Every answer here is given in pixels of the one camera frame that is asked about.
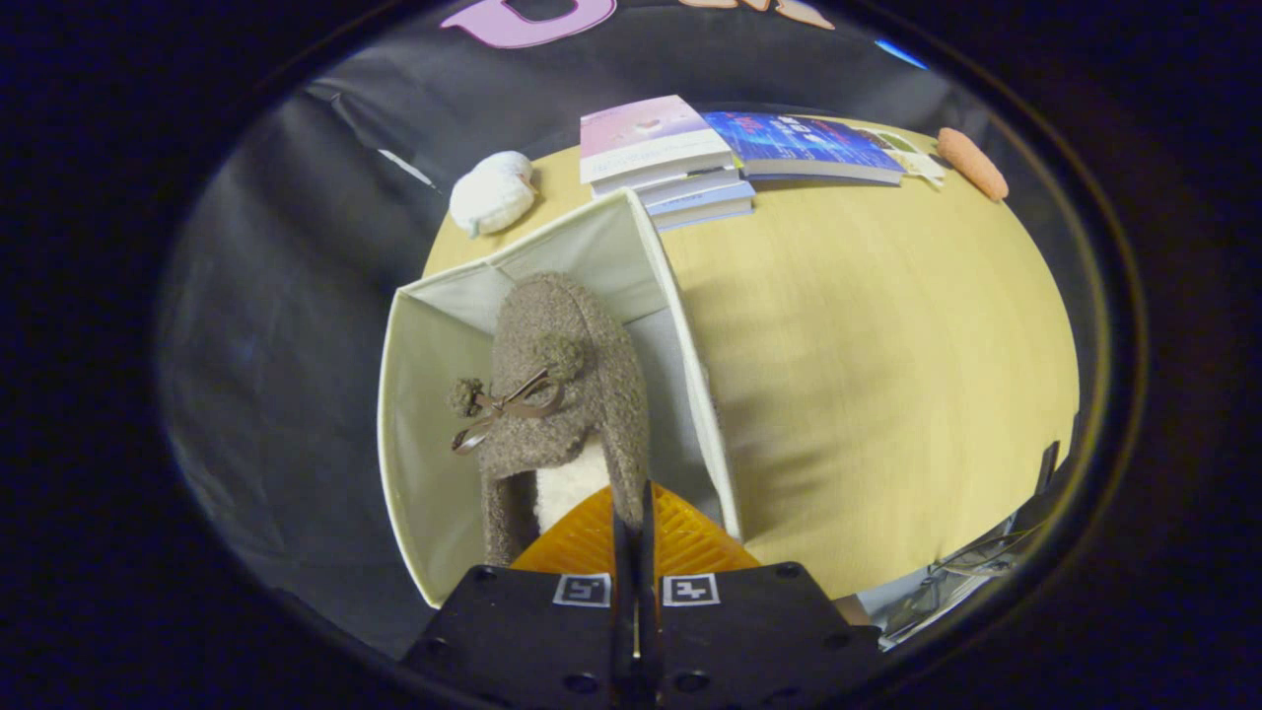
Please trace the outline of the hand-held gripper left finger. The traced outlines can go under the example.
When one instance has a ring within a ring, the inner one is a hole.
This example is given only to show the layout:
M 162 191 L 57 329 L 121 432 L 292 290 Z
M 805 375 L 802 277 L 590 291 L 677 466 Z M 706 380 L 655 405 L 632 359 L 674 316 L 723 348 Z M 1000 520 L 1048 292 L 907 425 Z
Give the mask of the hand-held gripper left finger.
M 469 567 L 403 666 L 464 707 L 626 707 L 634 538 L 611 489 L 583 499 L 514 565 Z

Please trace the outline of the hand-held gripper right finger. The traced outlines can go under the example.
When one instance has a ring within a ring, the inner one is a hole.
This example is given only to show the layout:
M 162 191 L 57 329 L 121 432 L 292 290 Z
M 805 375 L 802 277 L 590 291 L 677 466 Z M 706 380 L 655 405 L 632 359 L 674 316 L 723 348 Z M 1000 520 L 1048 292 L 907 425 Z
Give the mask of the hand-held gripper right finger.
M 801 562 L 758 562 L 693 504 L 650 482 L 641 535 L 641 670 L 658 709 L 817 709 L 883 661 Z

